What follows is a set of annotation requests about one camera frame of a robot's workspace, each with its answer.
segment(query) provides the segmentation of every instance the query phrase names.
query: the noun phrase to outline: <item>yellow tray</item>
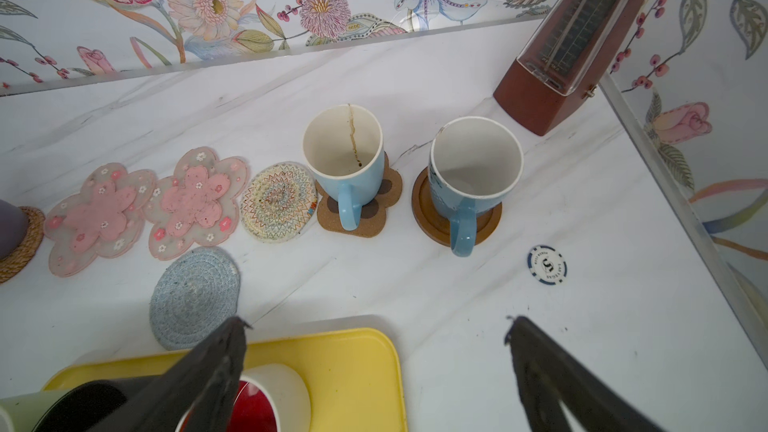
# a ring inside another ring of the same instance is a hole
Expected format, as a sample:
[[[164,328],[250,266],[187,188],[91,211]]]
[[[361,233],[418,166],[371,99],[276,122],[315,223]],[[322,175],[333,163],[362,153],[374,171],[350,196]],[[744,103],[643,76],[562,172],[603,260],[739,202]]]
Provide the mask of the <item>yellow tray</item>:
[[[168,352],[61,370],[43,390],[91,380],[162,374],[186,352]],[[372,328],[324,332],[248,344],[244,368],[279,363],[299,373],[310,392],[310,432],[407,432],[397,351]]]

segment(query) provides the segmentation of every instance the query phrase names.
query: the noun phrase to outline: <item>floral wallpaper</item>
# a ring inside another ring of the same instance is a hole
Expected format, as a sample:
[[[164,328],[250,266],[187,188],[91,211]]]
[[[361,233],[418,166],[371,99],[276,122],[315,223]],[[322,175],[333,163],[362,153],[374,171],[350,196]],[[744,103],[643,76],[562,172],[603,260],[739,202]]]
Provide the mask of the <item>floral wallpaper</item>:
[[[768,0],[647,0],[610,69],[747,291],[768,298]]]
[[[536,16],[555,1],[0,0],[0,94],[74,76]]]

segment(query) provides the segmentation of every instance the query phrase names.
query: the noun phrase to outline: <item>pink flower coaster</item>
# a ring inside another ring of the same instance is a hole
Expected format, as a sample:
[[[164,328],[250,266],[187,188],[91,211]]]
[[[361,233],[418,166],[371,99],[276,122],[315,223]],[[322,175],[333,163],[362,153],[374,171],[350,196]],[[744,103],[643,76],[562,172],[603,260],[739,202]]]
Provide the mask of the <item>pink flower coaster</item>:
[[[219,160],[213,150],[188,151],[171,177],[158,180],[144,215],[154,224],[149,251],[159,260],[183,254],[193,243],[219,245],[237,226],[235,202],[248,167],[239,158]]]
[[[45,236],[56,242],[48,259],[51,272],[67,277],[97,255],[125,254],[144,228],[141,207],[152,196],[156,179],[151,170],[129,174],[117,163],[94,170],[79,194],[62,200],[45,218]]]

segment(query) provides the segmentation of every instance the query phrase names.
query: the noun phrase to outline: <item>coffee stain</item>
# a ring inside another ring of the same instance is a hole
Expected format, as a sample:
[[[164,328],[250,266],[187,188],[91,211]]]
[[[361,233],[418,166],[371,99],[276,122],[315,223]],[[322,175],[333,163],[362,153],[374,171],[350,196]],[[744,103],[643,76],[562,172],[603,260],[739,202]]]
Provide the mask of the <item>coffee stain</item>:
[[[360,162],[360,158],[357,156],[357,144],[355,143],[355,113],[352,110],[352,104],[348,103],[347,105],[350,108],[350,139],[352,139],[352,152],[355,153],[357,166],[362,167],[362,162]]]

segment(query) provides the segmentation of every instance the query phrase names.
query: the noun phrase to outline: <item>coaster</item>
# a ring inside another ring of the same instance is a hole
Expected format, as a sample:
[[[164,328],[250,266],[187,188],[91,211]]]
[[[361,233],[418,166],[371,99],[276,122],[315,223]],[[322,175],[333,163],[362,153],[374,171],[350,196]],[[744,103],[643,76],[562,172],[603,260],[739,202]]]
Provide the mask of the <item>coaster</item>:
[[[357,235],[358,237],[375,237],[379,235],[386,224],[386,210],[397,204],[402,194],[402,177],[397,170],[389,168],[389,157],[384,154],[384,179],[376,197],[365,204],[360,211],[360,225],[355,230],[345,230],[341,226],[339,216],[339,203],[333,200],[322,190],[319,183],[315,183],[317,192],[322,195],[322,200],[317,206],[317,221],[322,228],[341,234]]]
[[[447,247],[451,246],[451,223],[443,216],[437,214],[435,206],[432,204],[432,193],[429,189],[429,180],[427,178],[427,168],[418,174],[416,183],[413,184],[411,194],[411,207],[416,223],[422,228],[432,240],[438,244]],[[490,236],[499,221],[502,220],[502,204],[499,204],[478,216],[478,234],[475,239],[475,245],[483,242]]]
[[[237,312],[240,274],[218,247],[198,247],[160,277],[149,305],[152,333],[167,350],[188,349]]]
[[[144,215],[152,222],[149,252],[159,260],[183,254],[194,243],[219,245],[239,218],[235,198],[243,191],[248,167],[239,158],[219,160],[207,147],[193,149],[174,174],[158,180]]]
[[[4,283],[21,271],[34,253],[38,251],[43,240],[43,222],[45,216],[42,210],[35,207],[19,207],[27,215],[29,226],[22,243],[17,245],[13,252],[3,260],[0,260],[0,284]]]
[[[278,243],[301,232],[317,209],[312,172],[282,162],[265,168],[245,191],[240,212],[243,225],[262,242]]]
[[[53,275],[77,274],[96,256],[125,254],[144,229],[141,207],[156,182],[151,170],[128,173],[121,164],[96,168],[80,193],[57,204],[45,218],[45,236],[56,244],[48,258]]]

